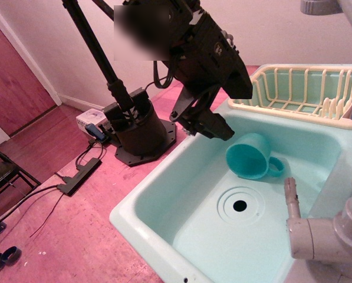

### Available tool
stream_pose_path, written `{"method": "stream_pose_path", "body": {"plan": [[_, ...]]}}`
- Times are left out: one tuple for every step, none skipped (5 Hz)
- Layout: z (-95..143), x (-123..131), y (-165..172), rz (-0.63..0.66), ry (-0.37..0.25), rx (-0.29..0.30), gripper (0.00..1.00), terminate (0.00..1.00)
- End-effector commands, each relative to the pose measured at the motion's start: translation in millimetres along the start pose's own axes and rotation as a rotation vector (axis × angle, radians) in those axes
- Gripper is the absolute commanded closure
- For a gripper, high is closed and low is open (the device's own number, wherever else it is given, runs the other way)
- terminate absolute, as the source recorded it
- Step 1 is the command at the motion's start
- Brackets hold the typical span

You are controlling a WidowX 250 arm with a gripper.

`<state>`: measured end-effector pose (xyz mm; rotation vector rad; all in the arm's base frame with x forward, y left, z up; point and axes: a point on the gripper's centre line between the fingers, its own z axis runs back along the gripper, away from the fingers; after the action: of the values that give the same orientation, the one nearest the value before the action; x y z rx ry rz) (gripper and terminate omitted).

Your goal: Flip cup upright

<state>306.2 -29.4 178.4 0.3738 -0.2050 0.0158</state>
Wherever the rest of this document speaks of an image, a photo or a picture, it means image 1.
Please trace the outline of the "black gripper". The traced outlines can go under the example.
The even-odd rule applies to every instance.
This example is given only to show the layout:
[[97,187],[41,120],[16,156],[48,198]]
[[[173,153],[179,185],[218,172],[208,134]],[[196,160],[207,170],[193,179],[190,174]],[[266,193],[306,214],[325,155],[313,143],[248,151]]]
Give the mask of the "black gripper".
[[124,1],[123,25],[141,46],[162,59],[168,73],[160,81],[153,62],[154,84],[173,80],[183,88],[169,116],[191,135],[224,141],[235,132],[210,109],[219,90],[231,99],[251,99],[253,86],[232,36],[222,30],[199,1]]

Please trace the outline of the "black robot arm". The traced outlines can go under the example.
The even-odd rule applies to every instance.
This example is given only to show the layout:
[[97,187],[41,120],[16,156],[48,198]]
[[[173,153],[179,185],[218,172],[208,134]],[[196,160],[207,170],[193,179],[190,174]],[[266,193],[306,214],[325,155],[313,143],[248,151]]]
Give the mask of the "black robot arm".
[[210,139],[229,140],[233,136],[225,119],[210,107],[220,90],[232,99],[250,99],[251,79],[232,35],[218,26],[199,1],[124,1],[116,8],[97,1],[96,5],[115,27],[150,51],[154,63],[167,67],[165,78],[160,78],[158,69],[153,71],[157,88],[168,88],[173,80],[183,86],[169,119],[160,119],[145,89],[127,91],[78,2],[63,2],[115,99],[103,109],[110,129],[87,130],[113,141],[117,159],[129,166],[158,159],[175,143],[177,126]]

